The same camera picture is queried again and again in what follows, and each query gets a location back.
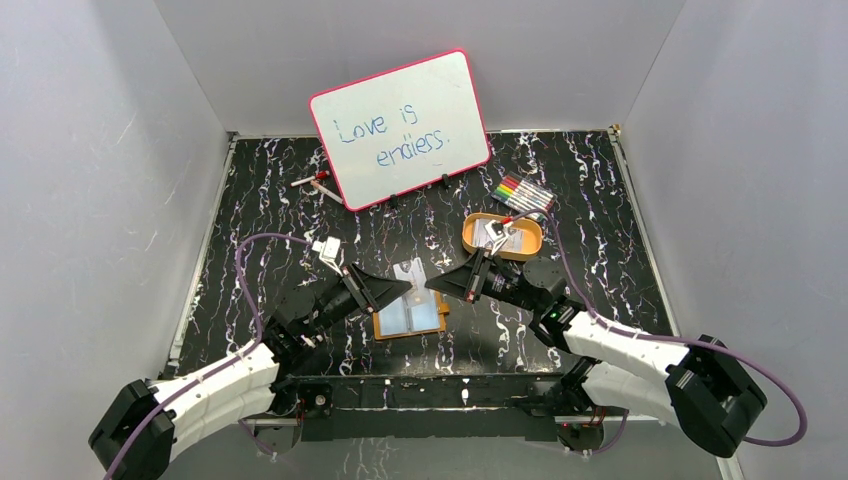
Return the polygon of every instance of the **metal frame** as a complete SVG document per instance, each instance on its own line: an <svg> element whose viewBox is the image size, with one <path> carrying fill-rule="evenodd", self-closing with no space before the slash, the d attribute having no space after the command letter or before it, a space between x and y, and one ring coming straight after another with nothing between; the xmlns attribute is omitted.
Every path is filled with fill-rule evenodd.
<svg viewBox="0 0 848 480"><path fill-rule="evenodd" d="M668 316L668 324L671 326L671 331L675 336L680 335L680 329L677 327L677 322L674 319L674 312L671 309L671 303L668 301L668 295L660 276L660 269L657 267L657 260L654 257L654 249L651 247L651 240L648 238L648 230L645 227L645 220L642 217L642 212L639 210L639 202L636 201L636 191L633 188L633 178L630 176L630 169L627 166L627 157L624 156L624 150L621 145L621 127L613 125L607 128L607 133L612 142L613 151L615 152L615 161L618 164L618 169L621 171L624 188L627 190L627 197L630 200L630 205L633 208L633 215L636 217L636 225L639 227L639 232L642 235L642 242L645 244L645 251L648 253L648 261L651 263L651 270L654 272L654 278L657 279L657 287L660 290L660 297L665 305L666 315Z"/></svg>
<svg viewBox="0 0 848 480"><path fill-rule="evenodd" d="M215 193L215 205L213 214L210 215L209 226L206 228L206 233L203 235L203 240L200 244L200 251L197 254L197 262L194 266L194 274L191 277L186 301L183 305L183 311L177 323L177 331L174 333L174 340L171 342L171 348L168 351L168 361L165 363L165 372L175 371L180 365L180 352L183 349L183 341L185 333L188 329L188 316L191 311L191 304L194 295L197 292L197 285L200 283L200 274L203 271L203 264L206 262L206 250L209 247L209 242L212 240L212 231L215 229L215 220L218 218L218 207L221 205L221 198L224 196L224 187L227 184L227 178L230 173L230 165L233 162L233 152L236 149L238 136L233 135L230 138L230 144L227 146L227 158L224 160L224 170L221 175L221 181L218 184L218 191Z"/></svg>

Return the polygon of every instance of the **gray wall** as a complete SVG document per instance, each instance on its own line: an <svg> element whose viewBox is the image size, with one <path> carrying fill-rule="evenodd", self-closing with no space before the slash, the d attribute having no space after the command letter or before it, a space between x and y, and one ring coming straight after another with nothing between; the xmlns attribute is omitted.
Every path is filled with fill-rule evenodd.
<svg viewBox="0 0 848 480"><path fill-rule="evenodd" d="M624 121L683 0L156 0L218 118L314 134L309 97L467 49L488 129Z"/></svg>
<svg viewBox="0 0 848 480"><path fill-rule="evenodd" d="M689 1L624 124L681 330L768 365L810 413L802 443L740 448L749 480L848 470L846 25L839 0ZM767 394L752 433L791 434Z"/></svg>
<svg viewBox="0 0 848 480"><path fill-rule="evenodd" d="M162 367L226 136L152 1L0 7L0 471L92 479Z"/></svg>
<svg viewBox="0 0 848 480"><path fill-rule="evenodd" d="M607 422L615 430L616 424ZM282 440L288 436L279 434ZM559 444L521 438L355 439L298 444L277 463L256 457L241 429L227 428L178 457L162 480L716 480L714 457L677 429L630 424L621 443L591 458L565 456Z"/></svg>

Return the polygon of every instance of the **table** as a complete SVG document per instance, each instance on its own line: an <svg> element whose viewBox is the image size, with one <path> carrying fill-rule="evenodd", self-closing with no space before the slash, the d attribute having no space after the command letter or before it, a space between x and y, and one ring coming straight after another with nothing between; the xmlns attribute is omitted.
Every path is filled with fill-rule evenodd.
<svg viewBox="0 0 848 480"><path fill-rule="evenodd" d="M466 258L460 228L466 215L510 210L488 193L507 172L529 177L557 195L552 213L579 277L580 288L609 318L670 334L660 291L606 131L489 135L484 167L357 213L347 211L299 178L328 167L317 138L235 139L226 184L189 313L179 366L182 375L222 358L249 340L250 314L234 275L235 248L259 232L342 239L343 258L370 273L421 257L428 276ZM541 255L557 257L545 234ZM247 278L260 308L277 303L284 285L320 283L331 272L298 244L255 244ZM554 373L572 364L527 329L527 312L486 298L475 305L447 299L447 331L378 342L369 316L355 315L298 372L340 375L481 375Z"/></svg>

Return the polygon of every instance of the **marker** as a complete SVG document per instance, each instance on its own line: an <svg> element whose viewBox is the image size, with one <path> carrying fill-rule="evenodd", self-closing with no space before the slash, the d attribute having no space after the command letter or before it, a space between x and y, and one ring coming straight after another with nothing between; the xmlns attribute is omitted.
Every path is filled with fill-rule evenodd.
<svg viewBox="0 0 848 480"><path fill-rule="evenodd" d="M533 202L538 203L540 206L547 205L548 201L550 200L550 195L543 194L538 190L528 187L526 184L522 185L521 188L519 188L518 193L521 196L527 197Z"/></svg>
<svg viewBox="0 0 848 480"><path fill-rule="evenodd" d="M509 197L507 199L506 204L509 207L514 208L514 209L516 209L520 212L537 208L535 205L531 204L530 202L527 202L523 198L519 198L519 197L516 197L516 196Z"/></svg>
<svg viewBox="0 0 848 480"><path fill-rule="evenodd" d="M514 182L516 184L516 186L521 187L521 189L530 190L534 193L540 193L540 194L548 194L549 193L549 192L543 191L539 186L537 186L536 184L534 184L530 181L527 181L527 180L516 180L516 179L513 179L513 178L509 178L509 181Z"/></svg>
<svg viewBox="0 0 848 480"><path fill-rule="evenodd" d="M521 184L521 182L515 181L514 179L512 179L510 177L504 178L503 181L501 182L501 185L506 185L513 190L518 188L518 185L520 185L520 184Z"/></svg>
<svg viewBox="0 0 848 480"><path fill-rule="evenodd" d="M501 195L506 195L507 197L509 197L513 193L515 193L514 190L512 190L511 188L509 188L509 187L507 187L506 185L503 185L503 184L498 185L498 188L496 188L495 191L498 192Z"/></svg>
<svg viewBox="0 0 848 480"><path fill-rule="evenodd" d="M511 198L515 198L517 200L523 201L526 204L533 205L534 207L542 208L544 203L541 202L540 198L538 198L534 192L527 188L525 184L519 184L513 190Z"/></svg>
<svg viewBox="0 0 848 480"><path fill-rule="evenodd" d="M536 197L538 197L540 200L543 200L543 201L545 201L545 202L547 202L548 200L550 200L550 198L553 196L553 194L552 194L552 193L550 193L550 192L546 192L546 191L542 190L541 188L536 187L536 186L535 186L535 185L533 185L533 184L526 184L525 186L526 186L526 187L527 187L527 189L531 192L531 194L532 194L532 195L535 195L535 196L536 196Z"/></svg>
<svg viewBox="0 0 848 480"><path fill-rule="evenodd" d="M337 201L337 202L339 202L339 203L341 203L341 204L344 204L344 200L342 200L342 197L340 197L340 196L336 195L335 193L331 192L331 191L330 191L327 187L325 187L325 186L321 185L320 183L318 183L318 181L317 181L317 180L311 180L309 183L311 183L311 184L312 184L312 188L314 188L315 190L318 190L319 192L321 192L321 193L323 193L324 195L326 195L326 196L328 196L328 197L332 198L333 200L335 200L335 201Z"/></svg>
<svg viewBox="0 0 848 480"><path fill-rule="evenodd" d="M540 204L544 204L543 195L541 195L538 191L534 190L527 182L522 181L517 186L512 188L515 195L525 198L527 200L538 200Z"/></svg>
<svg viewBox="0 0 848 480"><path fill-rule="evenodd" d="M522 180L522 179L520 179L520 178L515 178L515 177L513 177L512 175L507 175L507 176L506 176L506 178L504 178L504 180L503 180L503 181L504 181L504 183L507 183L507 184L514 185L514 186L518 187L519 185L521 185L521 183L522 183L524 180Z"/></svg>
<svg viewBox="0 0 848 480"><path fill-rule="evenodd" d="M312 180L321 180L322 178L327 178L329 176L330 176L330 172L324 170L324 171L316 173L315 175L313 175L311 177L301 178L300 180L296 180L296 181L292 182L292 188L303 185L304 183L309 183Z"/></svg>

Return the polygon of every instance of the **purple cable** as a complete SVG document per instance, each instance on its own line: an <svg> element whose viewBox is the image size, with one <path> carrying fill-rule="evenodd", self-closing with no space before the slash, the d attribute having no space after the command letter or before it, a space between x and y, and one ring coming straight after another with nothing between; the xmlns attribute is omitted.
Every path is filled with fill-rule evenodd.
<svg viewBox="0 0 848 480"><path fill-rule="evenodd" d="M274 455L275 453L277 453L270 445L260 440L259 437L257 437L256 434L253 433L253 430L247 425L247 422L245 422L244 420L239 420L239 425L241 425L241 428L243 428L244 431L248 435L250 435L250 438L253 439L253 443L256 444L259 450L262 450L262 453L264 453L265 455Z"/></svg>
<svg viewBox="0 0 848 480"><path fill-rule="evenodd" d="M533 213L538 213L538 214L544 215L545 218L548 219L548 222L549 222L548 224L551 225L551 226L554 225L555 222L554 222L554 219L551 216L551 214L548 213L547 210L542 210L542 209L538 209L538 208L522 212L518 215L513 216L512 219L518 220L519 218L525 217L525 216L533 214ZM577 282L574 281L574 276L571 274L571 268L569 268L569 266L568 266L568 260L566 260L566 258L565 258L565 247L562 244L562 239L559 236L559 231L556 228L551 228L551 230L553 230L553 232L554 232L554 238L556 239L557 248L559 248L559 254L562 257L562 265L565 267L566 275L568 275L569 287L572 290L574 290L575 292L577 292L577 295L583 301L583 304L586 305L586 309L589 311L589 314L592 316L592 318L594 318L598 323L601 324L601 326L603 326L604 328L607 328L612 333L622 335L622 336L625 336L625 337L628 337L628 338L633 338L632 332L622 330L618 327L611 326L609 323L607 323L607 321L604 319L604 317L602 317L598 313L598 311L595 310L595 307L592 306L592 304L589 302L589 299L586 297L586 295L584 295L583 292L580 291L580 289L577 287ZM730 351L730 350L728 350L724 347L720 347L718 345L713 345L712 343L707 343L707 342L703 342L701 340L695 340L695 339L691 339L691 338L671 337L671 336L668 336L668 335L651 335L651 334L644 334L644 335L640 334L637 338L641 338L643 340L653 340L655 342L681 343L683 345L689 345L689 346L692 346L692 347L701 347L701 348L704 348L704 349L707 349L707 350L712 350L714 352L722 353L724 355L727 355L728 357L735 358L736 360L739 360L740 362L744 363L745 365L748 365L749 367L753 368L754 370L756 370L757 372L762 374L764 377L769 379L772 383L774 383L777 386L777 388L779 388L784 394L786 394L786 396L792 402L792 406L795 407L795 411L798 412L798 430L793 435L791 435L787 438L780 439L780 440L763 440L763 439L759 439L759 438L745 437L745 438L743 438L744 441L751 443L751 444L754 444L754 445L760 445L760 446L764 446L764 447L785 447L785 446L788 446L788 445L792 445L794 443L798 443L798 441L800 441L802 438L804 438L804 435L806 435L806 433L807 433L807 411L804 410L804 406L801 405L801 400L798 398L797 395L795 395L795 392L793 392L792 389L789 388L789 385L787 385L785 382L783 382L783 380L777 378L777 376L775 374L766 370L765 367L763 367L759 363L755 362L754 360L752 360L748 357L745 357L744 355ZM606 447L600 449L598 451L598 453L600 453L602 450L605 450L605 449L608 449L609 447L611 447L613 445L613 443L615 443L615 441L618 440L618 437L621 436L621 430L623 430L623 429L624 429L624 422L622 421L621 429L619 429L619 432L616 434L615 438L613 438L613 441L610 442L610 444L607 445Z"/></svg>
<svg viewBox="0 0 848 480"><path fill-rule="evenodd" d="M604 445L603 447L592 450L592 455L597 455L599 453L604 453L607 450L611 449L613 445L618 442L618 439L621 438L621 434L624 433L624 426L627 425L627 416L630 415L630 410L625 410L624 415L621 416L621 425L618 426L618 431L615 432L615 436L612 437L610 443Z"/></svg>
<svg viewBox="0 0 848 480"><path fill-rule="evenodd" d="M251 345L244 351L245 355L256 350L261 344L263 327L262 317L259 314L259 307L256 306L256 301L253 299L253 295L250 294L250 290L248 290L247 288L247 280L245 280L244 278L244 269L241 265L242 263L244 263L242 259L244 257L245 248L247 248L248 245L255 242L256 240L260 240L263 238L276 238L280 240L302 243L304 245L311 245L311 243L307 242L306 240L294 238L289 235L283 235L282 233L257 233L256 235L251 235L247 237L244 242L242 242L241 245L239 245L236 249L236 280L238 281L242 291L244 292L244 297L247 299L247 304L250 306L251 313L253 313L253 320L251 323L253 323L253 337L255 342L253 343L253 345ZM205 378L209 378L213 375L220 373L222 370L226 369L227 367L230 367L238 360L239 357L237 355L233 355L226 362L222 363L221 365L218 365L216 368L212 369L209 373L207 373L205 375ZM111 480L112 476L115 475L115 471L118 469L118 466L121 464L121 461L127 455L127 452L129 451L130 447L133 443L135 443L136 439L138 439L138 436L141 435L142 430L144 430L147 424L149 424L156 417L156 415L159 415L163 410L165 410L165 407L170 405L171 402L180 398L186 392L199 385L199 383L200 382L198 382L197 379L190 381L183 388L177 390L176 392L174 392L173 395L163 400L162 403L157 405L153 410L150 411L150 413L147 414L147 416L145 416L141 420L141 422L135 427L130 436L124 442L124 445L118 451L118 454L115 455L115 458L112 460L112 464L109 465L109 469L106 470L106 475L103 477L103 480Z"/></svg>

